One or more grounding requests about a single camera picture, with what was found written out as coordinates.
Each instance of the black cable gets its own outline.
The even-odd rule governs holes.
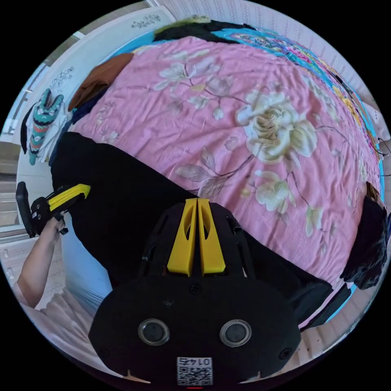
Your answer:
[[[386,148],[388,149],[388,152],[391,153],[391,150],[388,148],[386,142],[385,142],[382,138],[380,138],[380,137],[378,137],[378,140],[380,140],[382,143],[384,143],[384,145],[385,145]]]
[[[390,149],[388,148],[386,142],[385,142],[382,138],[380,138],[380,137],[378,137],[378,140],[380,140],[380,141],[386,146],[386,148],[388,149],[389,154],[383,154],[383,153],[379,152],[379,151],[372,145],[372,143],[371,143],[373,149],[374,149],[377,153],[380,153],[380,154],[383,155],[383,156],[389,156],[389,155],[391,154],[391,151],[390,151]],[[388,174],[388,175],[379,175],[379,177],[381,177],[381,176],[383,176],[383,177],[385,177],[385,176],[391,176],[391,174]]]

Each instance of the pink floral bedspread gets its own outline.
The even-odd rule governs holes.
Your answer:
[[[380,188],[364,124],[341,92],[245,45],[187,37],[140,49],[74,131],[227,207],[335,288],[365,183]]]

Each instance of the wrist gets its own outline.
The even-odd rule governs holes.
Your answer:
[[[57,241],[58,232],[55,227],[48,227],[46,226],[40,235],[40,239],[42,242],[45,242],[46,244],[55,244]]]

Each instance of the black pants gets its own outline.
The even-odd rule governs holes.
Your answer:
[[[78,133],[65,133],[51,167],[53,187],[90,185],[69,212],[76,236],[110,275],[113,287],[136,276],[146,240],[161,214],[195,197],[134,157]],[[301,270],[245,233],[257,278],[277,289],[298,323],[331,293],[329,283]]]

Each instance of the sticker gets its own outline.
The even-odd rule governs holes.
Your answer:
[[[211,386],[213,384],[212,358],[177,357],[178,386]]]

